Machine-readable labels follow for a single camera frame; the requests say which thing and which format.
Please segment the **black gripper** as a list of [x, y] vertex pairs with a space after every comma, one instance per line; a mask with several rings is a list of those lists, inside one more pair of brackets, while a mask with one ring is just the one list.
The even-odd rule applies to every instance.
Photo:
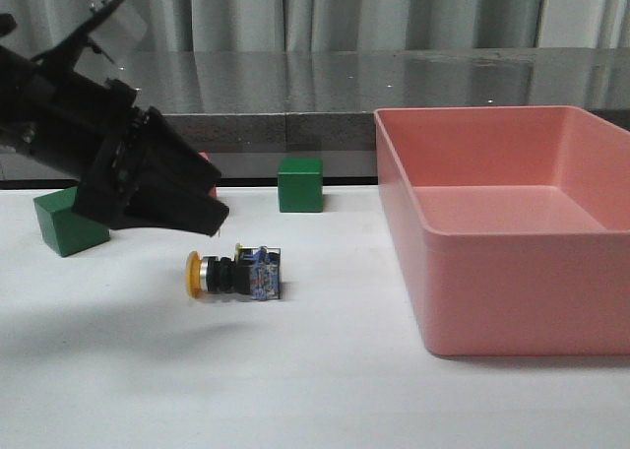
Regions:
[[[71, 88], [80, 126], [97, 143], [74, 213], [110, 229], [219, 231], [229, 207], [203, 190], [204, 160], [155, 107], [137, 106], [137, 91], [123, 82], [73, 82]], [[178, 188], [141, 187], [147, 163], [159, 185]]]

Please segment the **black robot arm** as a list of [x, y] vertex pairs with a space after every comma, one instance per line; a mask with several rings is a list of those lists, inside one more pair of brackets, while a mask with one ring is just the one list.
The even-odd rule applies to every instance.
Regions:
[[221, 173], [137, 90], [99, 84], [75, 66], [85, 49], [120, 57], [144, 26], [103, 0], [54, 47], [32, 58], [1, 50], [1, 143], [79, 181], [73, 210], [111, 229], [161, 227], [212, 236], [229, 208], [212, 196]]

